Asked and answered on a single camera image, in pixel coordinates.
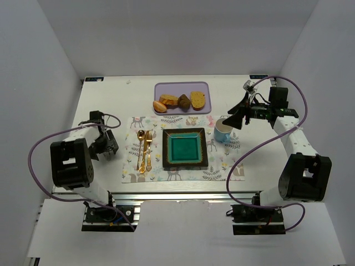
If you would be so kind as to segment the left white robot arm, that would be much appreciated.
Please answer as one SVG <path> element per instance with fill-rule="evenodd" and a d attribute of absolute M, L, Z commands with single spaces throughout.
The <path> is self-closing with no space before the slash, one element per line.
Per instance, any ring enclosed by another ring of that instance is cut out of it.
<path fill-rule="evenodd" d="M 79 194 L 91 207 L 115 206 L 111 193 L 94 179 L 92 163 L 100 157 L 109 160 L 119 149 L 112 127 L 105 123 L 106 116 L 91 111 L 89 120 L 71 129 L 64 140 L 50 145 L 54 185 Z"/>

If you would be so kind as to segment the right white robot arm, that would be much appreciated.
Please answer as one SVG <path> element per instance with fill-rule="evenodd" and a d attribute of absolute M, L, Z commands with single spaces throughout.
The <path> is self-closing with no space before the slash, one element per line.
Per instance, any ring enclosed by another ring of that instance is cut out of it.
<path fill-rule="evenodd" d="M 301 129 L 298 113 L 288 108 L 288 89 L 271 87 L 268 100 L 255 99 L 256 89 L 248 85 L 245 96 L 232 109 L 224 125 L 241 129 L 251 119 L 267 120 L 288 156 L 277 186 L 261 191 L 252 198 L 255 206 L 281 207 L 294 202 L 321 202 L 324 199 L 332 162 L 321 156 Z"/>

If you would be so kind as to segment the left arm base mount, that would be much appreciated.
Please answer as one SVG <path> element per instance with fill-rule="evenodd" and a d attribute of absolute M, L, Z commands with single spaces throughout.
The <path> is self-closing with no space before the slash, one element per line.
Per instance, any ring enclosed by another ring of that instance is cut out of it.
<path fill-rule="evenodd" d="M 141 202 L 117 201 L 119 209 L 131 225 L 136 229 L 140 216 Z M 102 207 L 90 207 L 85 204 L 85 212 L 82 222 L 82 232 L 133 232 L 124 217 L 113 210 Z"/>

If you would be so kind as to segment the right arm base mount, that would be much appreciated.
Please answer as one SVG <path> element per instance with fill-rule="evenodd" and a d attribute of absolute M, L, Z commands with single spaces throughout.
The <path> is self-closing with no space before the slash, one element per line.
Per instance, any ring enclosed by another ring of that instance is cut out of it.
<path fill-rule="evenodd" d="M 232 218 L 232 229 L 235 236 L 286 234 L 281 208 L 259 208 L 260 205 L 260 191 L 255 193 L 250 203 L 231 205 L 226 216 Z"/>

